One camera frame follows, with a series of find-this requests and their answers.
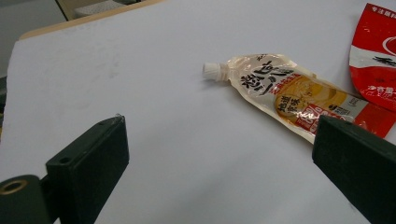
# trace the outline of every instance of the printed label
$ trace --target printed label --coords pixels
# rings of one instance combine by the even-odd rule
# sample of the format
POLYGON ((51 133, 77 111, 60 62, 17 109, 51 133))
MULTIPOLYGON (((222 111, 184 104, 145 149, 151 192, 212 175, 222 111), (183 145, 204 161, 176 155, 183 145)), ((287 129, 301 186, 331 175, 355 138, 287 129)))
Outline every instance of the printed label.
POLYGON ((309 105, 306 109, 300 113, 299 118, 296 120, 296 124, 305 130, 316 134, 319 122, 319 116, 331 116, 338 119, 343 119, 343 117, 338 116, 328 110, 325 110, 317 105, 309 105))
POLYGON ((277 94, 281 88, 300 75, 293 74, 294 70, 273 65, 273 61, 262 61, 265 55, 259 55, 257 61, 261 66, 252 69, 250 74, 240 78, 241 85, 247 90, 253 90, 260 95, 266 93, 277 94))

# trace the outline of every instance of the red snack bag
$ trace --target red snack bag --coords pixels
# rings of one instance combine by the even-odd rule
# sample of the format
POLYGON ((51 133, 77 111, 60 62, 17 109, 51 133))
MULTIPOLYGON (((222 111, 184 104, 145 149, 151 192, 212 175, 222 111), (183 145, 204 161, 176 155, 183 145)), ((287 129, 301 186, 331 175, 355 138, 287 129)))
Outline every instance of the red snack bag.
POLYGON ((349 56, 355 88, 368 101, 396 111, 396 12, 367 4, 349 56))

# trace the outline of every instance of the white table surface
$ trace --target white table surface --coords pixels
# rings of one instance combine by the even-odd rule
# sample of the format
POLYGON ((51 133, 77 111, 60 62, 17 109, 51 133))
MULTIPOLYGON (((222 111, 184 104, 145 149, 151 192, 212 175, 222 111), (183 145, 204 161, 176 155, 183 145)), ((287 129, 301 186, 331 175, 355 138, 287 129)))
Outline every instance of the white table surface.
POLYGON ((120 113, 131 162, 96 223, 368 223, 312 162, 311 144, 202 78, 206 62, 283 53, 353 91, 348 53, 365 4, 166 0, 21 40, 0 180, 43 177, 59 150, 120 113))

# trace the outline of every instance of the food pouch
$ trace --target food pouch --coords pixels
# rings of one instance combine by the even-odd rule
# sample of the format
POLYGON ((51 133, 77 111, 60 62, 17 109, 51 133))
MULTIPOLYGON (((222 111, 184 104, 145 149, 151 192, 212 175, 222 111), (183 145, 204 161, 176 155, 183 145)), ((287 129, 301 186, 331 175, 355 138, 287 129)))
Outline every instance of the food pouch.
POLYGON ((204 77, 231 84, 250 103, 314 143, 320 115, 351 121, 385 137, 396 115, 341 91, 279 54, 205 63, 204 77))
POLYGON ((396 12, 367 4, 353 37, 349 67, 368 101, 396 111, 396 12))

